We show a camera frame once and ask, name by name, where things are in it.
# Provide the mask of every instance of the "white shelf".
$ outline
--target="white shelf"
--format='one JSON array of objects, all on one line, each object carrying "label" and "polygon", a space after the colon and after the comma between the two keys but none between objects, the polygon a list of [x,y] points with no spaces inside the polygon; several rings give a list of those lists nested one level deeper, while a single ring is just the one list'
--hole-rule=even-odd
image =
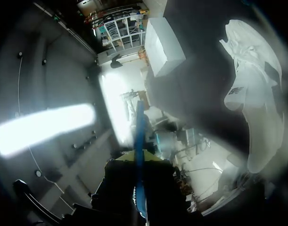
[{"label": "white shelf", "polygon": [[[135,31],[137,31],[136,33],[131,33],[130,31],[130,27],[128,25],[128,18],[130,18],[132,16],[125,16],[125,17],[122,17],[122,18],[119,18],[119,19],[115,19],[115,20],[112,20],[112,21],[108,21],[106,23],[104,23],[104,28],[110,38],[110,43],[111,43],[111,46],[112,48],[115,50],[115,52],[117,51],[121,51],[121,50],[125,50],[125,49],[129,49],[129,48],[133,48],[133,47],[136,47],[138,45],[134,45],[134,41],[132,41],[132,36],[134,35],[138,35],[140,37],[140,41],[139,41],[139,45],[143,45],[143,38],[144,38],[144,33],[146,33],[146,31],[139,31],[139,28],[136,28],[135,26],[132,26],[131,28]],[[125,27],[123,28],[119,28],[118,25],[117,25],[117,21],[119,20],[125,20]],[[124,36],[121,36],[121,33],[120,33],[120,30],[127,30],[127,35],[124,35]],[[129,38],[130,39],[130,42],[129,42],[129,45],[124,45],[123,44],[123,39],[124,38]],[[120,40],[123,44],[123,46],[119,46],[119,47],[115,47],[115,44],[114,42],[115,41],[118,41]]]}]

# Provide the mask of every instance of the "yellow object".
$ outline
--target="yellow object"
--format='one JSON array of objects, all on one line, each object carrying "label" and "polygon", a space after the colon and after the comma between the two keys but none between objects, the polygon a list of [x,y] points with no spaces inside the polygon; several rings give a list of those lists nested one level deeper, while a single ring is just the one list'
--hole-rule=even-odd
[{"label": "yellow object", "polygon": [[149,10],[140,10],[140,13],[141,14],[146,14],[146,13],[149,13]]},{"label": "yellow object", "polygon": [[[145,158],[145,161],[162,161],[160,158],[158,158],[155,155],[151,154],[147,150],[144,150],[144,158]],[[125,155],[117,158],[116,160],[119,160],[119,161],[124,161],[124,160],[134,161],[134,150],[129,152],[128,154],[125,154]]]}]

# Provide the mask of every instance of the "wall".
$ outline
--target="wall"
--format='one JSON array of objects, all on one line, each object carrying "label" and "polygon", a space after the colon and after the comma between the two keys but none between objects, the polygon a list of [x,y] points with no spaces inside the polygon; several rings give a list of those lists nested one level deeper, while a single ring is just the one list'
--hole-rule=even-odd
[{"label": "wall", "polygon": [[[99,70],[93,70],[96,56],[51,17],[31,5],[21,18],[17,18],[0,48],[0,123],[14,119],[19,111],[17,80],[20,59],[16,57],[19,51],[23,52],[19,85],[21,114],[80,103],[91,103],[96,108],[98,121],[94,125],[31,146],[43,174],[60,184],[65,180],[69,184],[59,186],[64,190],[70,186],[89,204],[86,189],[76,180],[78,173],[87,166],[79,161],[84,155],[94,154],[99,145],[108,142],[111,134],[109,118],[102,115],[106,112],[104,100],[99,85],[95,83],[99,73]],[[47,59],[46,65],[42,65],[43,59]],[[93,130],[98,138],[86,150],[71,148],[72,144],[81,146],[92,136]],[[22,179],[35,197],[51,209],[61,192],[43,177],[36,177],[34,172],[37,169],[28,150],[10,158],[0,156],[0,182],[9,194],[16,197],[12,183]],[[97,172],[100,181],[103,168]]]}]

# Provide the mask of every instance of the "bright light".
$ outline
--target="bright light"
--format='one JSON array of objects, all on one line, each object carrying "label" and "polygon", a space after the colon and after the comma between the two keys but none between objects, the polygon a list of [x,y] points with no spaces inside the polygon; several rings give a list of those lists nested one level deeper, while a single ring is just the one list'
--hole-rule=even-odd
[{"label": "bright light", "polygon": [[111,119],[113,129],[118,141],[132,144],[131,122],[127,119],[127,112],[121,94],[127,92],[127,87],[119,74],[109,73],[101,76],[101,86]]},{"label": "bright light", "polygon": [[49,109],[0,125],[0,154],[11,155],[56,135],[93,124],[95,111],[89,104]]},{"label": "bright light", "polygon": [[217,165],[216,162],[213,162],[213,166],[214,166],[216,169],[220,170],[220,171],[219,171],[220,173],[222,173],[222,169]]}]

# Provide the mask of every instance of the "shoelace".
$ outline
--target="shoelace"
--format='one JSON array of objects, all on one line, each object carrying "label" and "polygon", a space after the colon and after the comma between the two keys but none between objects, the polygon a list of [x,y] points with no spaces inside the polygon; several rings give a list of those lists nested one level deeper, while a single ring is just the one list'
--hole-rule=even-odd
[{"label": "shoelace", "polygon": [[262,73],[267,83],[270,82],[264,69],[256,62],[258,55],[255,51],[254,46],[241,47],[238,42],[233,41],[233,40],[228,40],[228,42],[225,42],[224,40],[220,40],[219,42],[222,44],[224,49],[228,52],[228,54],[234,60],[234,67],[235,67],[236,75],[237,75],[240,62],[248,62],[252,64],[253,66],[255,66]]}]

